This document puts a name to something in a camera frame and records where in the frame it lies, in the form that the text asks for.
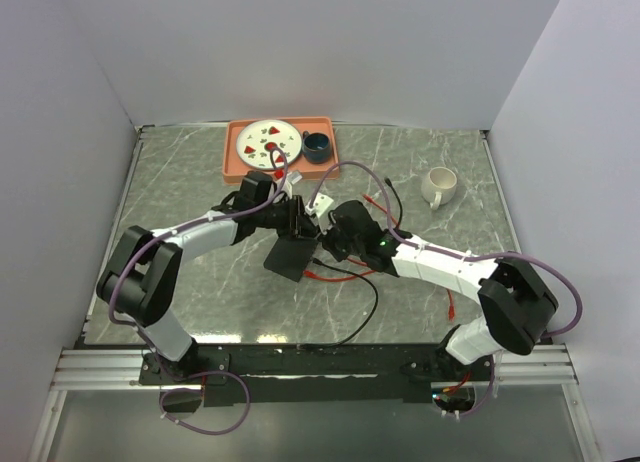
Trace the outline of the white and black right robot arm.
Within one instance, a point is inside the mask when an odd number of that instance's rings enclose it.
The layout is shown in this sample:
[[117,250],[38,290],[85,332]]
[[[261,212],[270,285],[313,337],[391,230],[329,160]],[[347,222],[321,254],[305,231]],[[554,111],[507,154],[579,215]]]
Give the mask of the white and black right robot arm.
[[323,248],[336,260],[357,257],[376,272],[437,285],[480,306],[479,317],[441,342],[437,368],[448,380],[463,378],[472,363],[502,350],[530,354],[558,308],[531,263],[516,253],[481,260],[383,229],[357,200],[323,209],[318,219]]

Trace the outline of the black network switch box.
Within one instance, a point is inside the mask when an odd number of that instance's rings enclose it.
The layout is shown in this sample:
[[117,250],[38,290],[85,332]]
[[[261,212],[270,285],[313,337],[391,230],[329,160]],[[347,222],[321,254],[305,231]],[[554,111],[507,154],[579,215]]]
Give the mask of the black network switch box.
[[263,267],[276,275],[299,282],[311,262],[318,241],[279,237],[268,253]]

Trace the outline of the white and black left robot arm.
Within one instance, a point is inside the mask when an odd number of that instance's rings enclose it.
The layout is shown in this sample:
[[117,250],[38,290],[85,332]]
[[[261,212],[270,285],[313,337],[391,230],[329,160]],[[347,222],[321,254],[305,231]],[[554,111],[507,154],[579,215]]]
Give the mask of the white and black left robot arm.
[[272,229],[286,240],[315,239],[326,227],[331,199],[304,202],[291,181],[251,171],[240,187],[204,215],[153,231],[125,230],[97,286],[112,323],[132,328],[156,354],[174,383],[190,382],[204,368],[199,346],[170,306],[181,266],[213,250],[235,245],[256,229]]

